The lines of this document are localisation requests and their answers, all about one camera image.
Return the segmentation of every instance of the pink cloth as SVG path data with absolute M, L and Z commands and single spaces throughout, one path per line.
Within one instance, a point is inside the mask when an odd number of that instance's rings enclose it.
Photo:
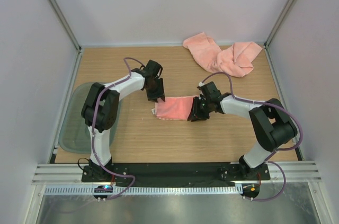
M 191 52 L 194 60 L 209 72 L 223 71 L 234 77 L 243 77 L 253 70 L 252 61 L 262 47 L 254 42 L 235 42 L 221 50 L 214 39 L 204 32 L 184 40 L 183 46 Z
M 165 102 L 158 99 L 158 103 L 155 103 L 155 115 L 158 119 L 163 120 L 187 121 L 194 97 L 166 97 Z

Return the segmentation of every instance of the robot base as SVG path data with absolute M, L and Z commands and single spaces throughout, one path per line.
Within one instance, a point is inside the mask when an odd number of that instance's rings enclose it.
M 105 165 L 110 171 L 114 171 L 112 158 Z M 112 180 L 112 175 L 103 170 L 99 165 L 93 163 L 91 160 L 88 166 L 84 167 L 83 175 L 81 181 L 84 183 L 99 183 L 99 182 L 110 182 Z

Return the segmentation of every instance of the metal frame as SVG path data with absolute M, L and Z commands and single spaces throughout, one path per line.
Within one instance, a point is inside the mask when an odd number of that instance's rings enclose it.
M 291 9 L 292 9 L 292 7 L 295 3 L 296 3 L 296 0 L 287 0 L 287 2 L 285 3 L 285 6 L 283 7 L 277 21 L 274 24 L 274 27 L 272 28 L 270 35 L 268 36 L 268 38 L 265 42 L 266 47 L 268 47 L 271 44 L 275 34 L 277 33 L 277 31 L 281 27 L 284 19 L 286 18 L 288 13 L 291 11 Z
M 219 46 L 231 46 L 234 42 L 217 41 Z M 264 46 L 264 41 L 256 41 L 258 45 Z M 133 44 L 111 44 L 111 45 L 82 45 L 82 48 L 134 48 L 134 47 L 180 47 L 182 42 L 169 43 L 133 43 Z
M 75 63 L 74 63 L 73 72 L 72 72 L 72 75 L 70 77 L 69 84 L 68 84 L 68 87 L 67 87 L 66 96 L 65 96 L 64 101 L 63 101 L 63 107 L 61 109 L 61 113 L 58 115 L 59 119 L 58 119 L 56 131 L 55 131 L 55 134 L 54 134 L 53 148 L 52 148 L 52 151 L 50 153 L 49 160 L 52 160 L 52 157 L 56 156 L 57 151 L 58 151 L 59 135 L 60 135 L 60 131 L 61 131 L 61 126 L 63 124 L 64 117 L 66 115 L 68 103 L 69 103 L 70 97 L 72 95 L 73 87 L 74 87 L 74 84 L 75 84 L 75 79 L 76 79 L 76 76 L 78 74 L 78 70 L 79 70 L 79 67 L 80 67 L 81 59 L 83 57 L 83 53 L 84 53 L 84 50 L 81 49 L 80 52 L 78 53 L 76 60 L 75 60 Z
M 76 50 L 78 52 L 80 52 L 81 47 L 80 47 L 76 37 L 74 36 L 73 31 L 71 30 L 71 28 L 70 28 L 70 26 L 69 26 L 69 24 L 68 24 L 68 22 L 67 22 L 67 20 L 64 16 L 63 12 L 61 11 L 57 1 L 56 0 L 48 0 L 48 2 L 50 3 L 52 9 L 54 10 L 57 18 L 59 18 L 62 26 L 65 28 L 65 31 L 67 32 L 67 34 L 68 34 L 70 40 L 72 41 L 74 47 L 76 48 Z
M 331 210 L 331 206 L 328 205 L 324 183 L 308 183 L 308 186 L 321 223 L 338 223 L 331 214 L 333 209 Z
M 319 182 L 321 181 L 315 162 L 277 162 L 285 172 L 287 182 Z M 281 183 L 282 174 L 279 169 L 268 163 L 272 179 L 262 183 Z M 60 184 L 93 184 L 82 183 L 82 170 L 77 164 L 40 164 L 35 171 L 32 185 L 60 185 Z M 237 181 L 236 183 L 248 183 L 251 181 Z
M 35 224 L 38 218 L 39 210 L 41 207 L 41 202 L 43 198 L 43 193 L 45 190 L 44 185 L 32 186 L 33 195 L 30 202 L 30 207 L 28 208 L 25 224 Z

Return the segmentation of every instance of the white wall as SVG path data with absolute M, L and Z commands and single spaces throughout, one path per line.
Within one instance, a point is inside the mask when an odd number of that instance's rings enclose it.
M 333 204 L 339 205 L 339 0 L 297 0 L 271 46 L 290 110 L 305 131 Z
M 205 31 L 219 43 L 267 39 L 287 0 L 57 0 L 84 46 L 181 44 Z
M 0 0 L 0 222 L 22 223 L 76 51 L 47 0 Z

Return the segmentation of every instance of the gray tray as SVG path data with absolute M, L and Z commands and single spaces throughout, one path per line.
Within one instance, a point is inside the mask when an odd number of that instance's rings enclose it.
M 83 108 L 92 84 L 93 83 L 82 84 L 75 89 L 70 98 L 59 135 L 60 147 L 65 151 L 76 154 L 91 153 L 90 132 L 85 124 L 85 120 L 81 117 L 81 109 Z M 121 102 L 122 101 L 119 102 L 117 120 L 111 128 L 110 145 L 113 143 L 115 131 L 117 129 Z

